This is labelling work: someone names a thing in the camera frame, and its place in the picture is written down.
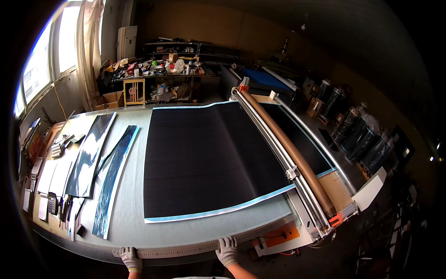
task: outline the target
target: orange bracket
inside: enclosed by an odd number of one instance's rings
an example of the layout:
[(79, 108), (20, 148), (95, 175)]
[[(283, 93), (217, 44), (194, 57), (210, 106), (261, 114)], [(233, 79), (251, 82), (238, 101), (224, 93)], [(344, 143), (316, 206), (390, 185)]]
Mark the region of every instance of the orange bracket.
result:
[(244, 85), (240, 84), (240, 85), (239, 85), (239, 88), (238, 88), (238, 91), (239, 91), (239, 92), (242, 92), (242, 90), (246, 90), (246, 91), (248, 91), (248, 90), (249, 90), (249, 86), (244, 86)]
[(328, 220), (328, 222), (330, 223), (330, 225), (332, 227), (334, 227), (334, 226), (341, 224), (343, 220), (344, 219), (342, 218), (341, 214), (337, 213), (333, 218)]

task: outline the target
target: roller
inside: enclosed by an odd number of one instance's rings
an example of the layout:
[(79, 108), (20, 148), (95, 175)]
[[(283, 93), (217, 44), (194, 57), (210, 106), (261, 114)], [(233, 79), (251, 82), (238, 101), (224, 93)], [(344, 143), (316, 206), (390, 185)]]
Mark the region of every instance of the roller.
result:
[(296, 164), (300, 173), (307, 181), (311, 191), (318, 200), (322, 207), (325, 215), (330, 218), (336, 214), (336, 209), (333, 206), (330, 198), (325, 192), (324, 188), (320, 184), (318, 178), (314, 174), (311, 167), (308, 165), (306, 160), (303, 158), (302, 154), (297, 150), (296, 146), (287, 137), (284, 131), (277, 125), (277, 123), (271, 118), (271, 116), (260, 106), (260, 104), (248, 93), (245, 89), (240, 92), (242, 96), (250, 103), (250, 105), (255, 109), (259, 116), (265, 121), (266, 125), (271, 129), (274, 135), (277, 137), (279, 142), (283, 145), (286, 152), (289, 154), (294, 164)]

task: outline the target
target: wooden stool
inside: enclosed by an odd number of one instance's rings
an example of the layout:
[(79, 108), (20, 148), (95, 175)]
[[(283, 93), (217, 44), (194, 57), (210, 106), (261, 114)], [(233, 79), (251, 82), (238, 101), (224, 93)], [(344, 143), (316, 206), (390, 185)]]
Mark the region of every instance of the wooden stool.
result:
[[(139, 101), (139, 91), (138, 91), (138, 83), (142, 83), (142, 101)], [(131, 83), (132, 84), (132, 90), (133, 90), (133, 96), (131, 97), (130, 101), (127, 101), (127, 90), (125, 89), (125, 84)], [(132, 80), (125, 80), (123, 84), (123, 91), (124, 91), (124, 106), (127, 107), (128, 104), (145, 104), (145, 79), (132, 79)]]

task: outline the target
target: white gloved hand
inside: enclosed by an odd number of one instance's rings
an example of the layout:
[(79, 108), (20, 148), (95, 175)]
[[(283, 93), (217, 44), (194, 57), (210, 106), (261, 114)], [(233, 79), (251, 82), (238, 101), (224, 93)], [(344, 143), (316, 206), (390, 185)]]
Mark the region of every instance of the white gloved hand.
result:
[(221, 263), (228, 267), (237, 262), (237, 241), (234, 237), (219, 238), (220, 249), (215, 250)]
[(142, 272), (142, 260), (136, 255), (135, 247), (121, 247), (119, 255), (129, 272)]

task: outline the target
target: ruler markings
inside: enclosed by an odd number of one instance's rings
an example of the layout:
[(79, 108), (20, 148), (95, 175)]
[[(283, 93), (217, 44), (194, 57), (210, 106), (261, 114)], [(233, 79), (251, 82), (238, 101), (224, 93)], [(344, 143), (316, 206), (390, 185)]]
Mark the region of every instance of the ruler markings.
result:
[[(246, 233), (242, 233), (240, 235), (236, 235), (235, 238), (238, 242), (245, 242), (256, 237), (259, 237), (262, 234), (268, 233), (274, 229), (280, 228), (281, 226), (294, 221), (293, 215), (285, 216), (274, 223), (269, 225), (265, 225), (263, 227), (257, 228), (253, 231), (249, 231)], [(197, 247), (173, 247), (173, 248), (143, 248), (138, 250), (139, 258), (172, 258), (172, 257), (181, 257), (194, 255), (199, 253), (210, 252), (219, 249), (220, 246), (218, 242), (213, 242), (213, 244), (198, 244)], [(113, 249), (113, 256), (120, 257), (119, 249)]]

